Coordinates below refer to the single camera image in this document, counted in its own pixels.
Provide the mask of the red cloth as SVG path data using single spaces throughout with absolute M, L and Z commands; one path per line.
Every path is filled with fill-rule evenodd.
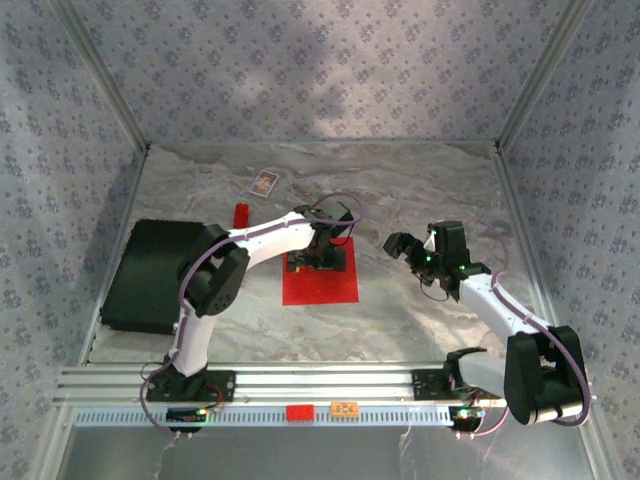
M 282 304 L 284 306 L 310 306 L 352 304 L 360 300 L 355 260 L 354 239 L 348 238 L 346 250 L 347 271 L 318 271 L 303 268 L 299 273 L 286 273 L 282 259 Z

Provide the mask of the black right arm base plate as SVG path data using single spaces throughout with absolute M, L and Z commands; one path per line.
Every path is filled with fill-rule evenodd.
M 421 401 L 498 399 L 495 394 L 465 383 L 445 368 L 412 370 L 411 387 L 414 399 Z

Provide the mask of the aluminium side rail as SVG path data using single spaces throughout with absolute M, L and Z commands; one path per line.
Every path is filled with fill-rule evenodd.
M 135 150 L 132 159 L 119 169 L 108 184 L 105 203 L 96 215 L 90 242 L 82 256 L 80 292 L 85 294 L 87 311 L 83 313 L 82 343 L 75 361 L 85 366 L 100 328 L 100 309 L 117 271 L 120 255 L 129 232 L 128 222 L 137 195 L 150 147 Z
M 504 201 L 509 212 L 520 263 L 526 273 L 529 295 L 534 311 L 540 318 L 548 321 L 551 325 L 561 325 L 562 322 L 558 318 L 548 283 L 543 278 L 541 263 L 535 252 L 535 244 L 531 238 L 531 231 L 526 222 L 522 203 L 517 195 L 517 188 L 512 179 L 510 166 L 499 147 L 493 148 L 492 158 L 495 162 Z

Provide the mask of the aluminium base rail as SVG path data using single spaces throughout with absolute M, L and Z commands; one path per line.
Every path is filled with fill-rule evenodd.
M 474 376 L 471 384 L 498 396 L 477 399 L 483 408 L 503 407 L 498 390 L 502 381 L 493 368 Z M 460 400 L 416 401 L 411 387 L 414 369 L 438 369 L 438 364 L 409 363 L 250 363 L 212 364 L 207 370 L 233 370 L 236 373 L 234 398 L 243 405 L 310 404 L 327 405 L 333 401 L 386 405 L 418 402 L 461 406 Z M 76 406 L 132 405 L 139 400 L 145 379 L 164 372 L 157 365 L 87 364 L 65 369 L 58 378 L 56 403 Z

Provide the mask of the aluminium frame post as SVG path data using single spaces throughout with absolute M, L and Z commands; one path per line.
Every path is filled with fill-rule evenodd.
M 134 118 L 132 110 L 116 84 L 114 75 L 110 72 L 98 46 L 85 27 L 73 1 L 47 0 L 47 2 L 61 22 L 71 43 L 101 91 L 106 104 L 120 123 L 123 132 L 134 145 L 135 150 L 145 155 L 149 148 L 149 142 Z
M 594 2 L 567 0 L 495 140 L 499 155 L 504 155 L 517 139 Z

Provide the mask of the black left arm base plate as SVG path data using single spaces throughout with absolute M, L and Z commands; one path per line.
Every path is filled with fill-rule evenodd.
M 173 367 L 152 377 L 146 393 L 150 402 L 193 402 L 215 404 L 234 398 L 236 373 L 233 370 L 203 369 L 185 377 Z

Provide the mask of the small printed card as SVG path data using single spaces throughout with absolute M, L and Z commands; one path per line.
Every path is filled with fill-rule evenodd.
M 278 174 L 262 170 L 252 182 L 249 192 L 261 198 L 267 198 L 275 187 L 278 179 Z

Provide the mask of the black case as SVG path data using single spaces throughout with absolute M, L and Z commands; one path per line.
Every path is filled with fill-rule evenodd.
M 118 331 L 172 335 L 179 316 L 179 267 L 204 229 L 190 221 L 137 221 L 101 306 L 101 323 Z

